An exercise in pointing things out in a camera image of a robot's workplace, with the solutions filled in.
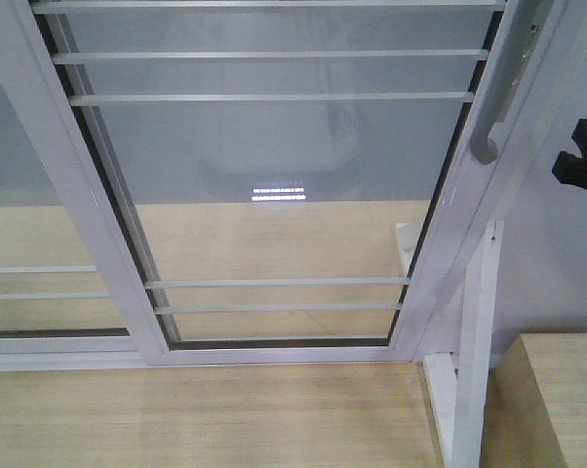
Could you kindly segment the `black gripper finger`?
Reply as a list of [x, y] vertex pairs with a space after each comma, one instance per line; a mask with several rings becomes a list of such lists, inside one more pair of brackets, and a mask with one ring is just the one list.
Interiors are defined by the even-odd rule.
[[581, 156], [561, 151], [552, 168], [553, 176], [562, 184], [587, 190], [587, 119], [579, 119], [571, 136]]

